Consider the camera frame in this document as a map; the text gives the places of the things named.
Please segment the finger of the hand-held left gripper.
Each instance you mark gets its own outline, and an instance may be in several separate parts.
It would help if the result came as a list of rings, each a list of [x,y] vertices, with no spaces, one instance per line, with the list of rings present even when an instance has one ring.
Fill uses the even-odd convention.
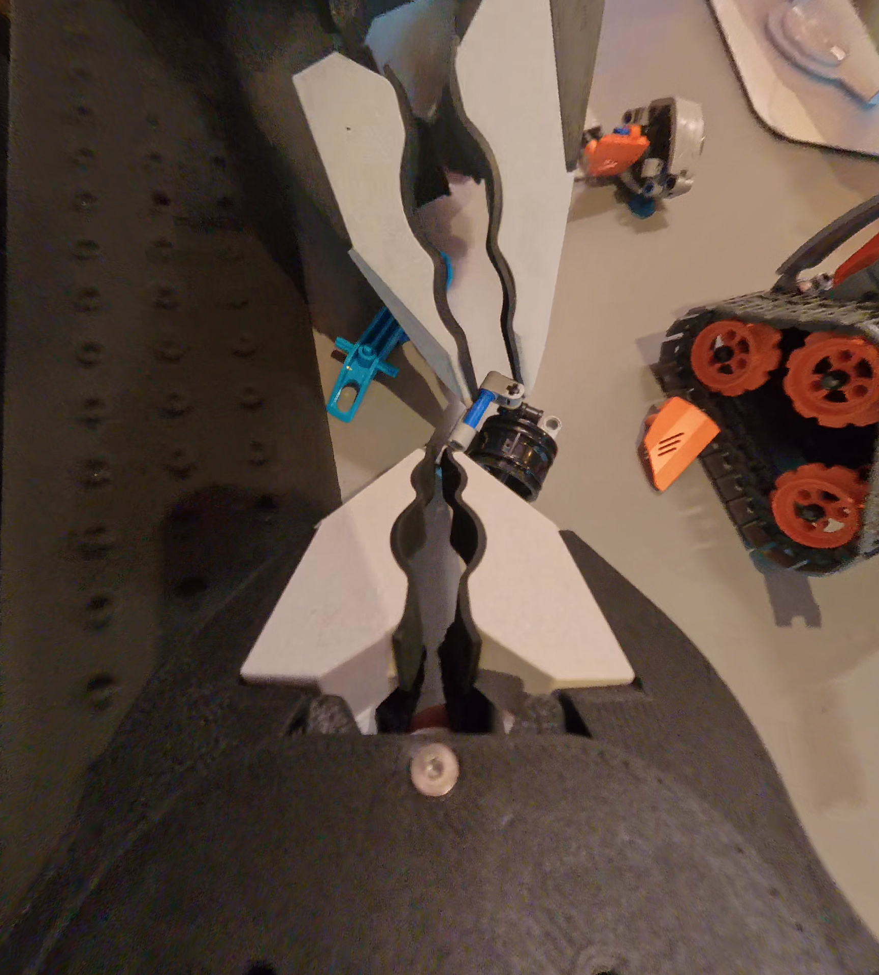
[[[547,1],[468,2],[443,92],[467,174],[483,183],[484,250],[501,289],[499,344],[533,385],[549,330],[574,176],[567,169]]]
[[[446,298],[446,265],[418,216],[414,170],[419,138],[400,83],[343,54],[295,76],[349,254],[460,402],[473,400],[469,343]]]

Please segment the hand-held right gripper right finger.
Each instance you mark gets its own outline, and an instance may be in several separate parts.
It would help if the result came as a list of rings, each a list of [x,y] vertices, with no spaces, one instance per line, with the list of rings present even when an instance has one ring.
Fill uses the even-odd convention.
[[[452,509],[469,684],[497,674],[540,695],[633,683],[626,653],[549,518],[458,451]]]

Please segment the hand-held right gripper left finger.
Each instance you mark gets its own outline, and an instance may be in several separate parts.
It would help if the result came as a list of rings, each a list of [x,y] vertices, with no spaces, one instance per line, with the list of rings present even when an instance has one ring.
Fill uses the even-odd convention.
[[[241,667],[246,683],[387,697],[408,585],[392,530],[417,497],[412,475],[424,457],[413,450],[318,523]]]

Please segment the black wheel hub assembly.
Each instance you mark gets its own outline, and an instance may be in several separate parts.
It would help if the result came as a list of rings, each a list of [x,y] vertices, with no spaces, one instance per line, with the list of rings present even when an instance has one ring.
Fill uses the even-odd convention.
[[[442,445],[469,457],[528,503],[541,495],[558,455],[560,418],[532,406],[526,388],[489,372]]]

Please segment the dark grey orange block assembly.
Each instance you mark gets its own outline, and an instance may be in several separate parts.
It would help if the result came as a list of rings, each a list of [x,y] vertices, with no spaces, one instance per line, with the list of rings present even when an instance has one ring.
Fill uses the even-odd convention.
[[[614,128],[586,128],[575,182],[613,186],[616,199],[638,218],[688,194],[705,140],[701,104],[668,96],[628,109]]]

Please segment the orange slotted panel piece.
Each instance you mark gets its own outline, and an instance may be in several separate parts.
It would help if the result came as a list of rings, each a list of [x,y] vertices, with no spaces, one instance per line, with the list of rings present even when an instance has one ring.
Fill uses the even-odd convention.
[[[656,492],[665,492],[719,436],[720,426],[681,397],[666,399],[647,415],[638,453]]]

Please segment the blue plastic separator tool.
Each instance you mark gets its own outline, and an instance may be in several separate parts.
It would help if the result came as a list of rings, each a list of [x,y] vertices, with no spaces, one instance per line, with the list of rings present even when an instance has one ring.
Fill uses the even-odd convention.
[[[337,337],[335,348],[345,358],[326,404],[327,413],[345,423],[352,421],[373,381],[380,375],[397,376],[397,366],[389,357],[407,341],[402,325],[385,305],[358,340]]]

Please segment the white desk stand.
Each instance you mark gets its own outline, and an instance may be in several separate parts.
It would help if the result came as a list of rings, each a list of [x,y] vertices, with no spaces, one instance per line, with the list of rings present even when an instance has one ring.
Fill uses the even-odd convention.
[[[711,1],[758,118],[799,143],[879,159],[879,1]]]

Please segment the black dimpled mat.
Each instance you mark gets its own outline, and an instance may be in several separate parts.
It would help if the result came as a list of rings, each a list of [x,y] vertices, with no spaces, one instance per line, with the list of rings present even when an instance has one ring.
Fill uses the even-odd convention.
[[[88,768],[202,612],[205,503],[316,508],[336,481],[295,227],[234,2],[13,2],[0,577],[0,919]]]

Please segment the grey orange tracked toy robot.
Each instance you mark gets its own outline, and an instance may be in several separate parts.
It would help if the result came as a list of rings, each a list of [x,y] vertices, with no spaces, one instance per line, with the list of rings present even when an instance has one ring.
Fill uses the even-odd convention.
[[[879,555],[879,194],[769,289],[689,310],[652,372],[719,425],[694,463],[758,564],[820,577]]]

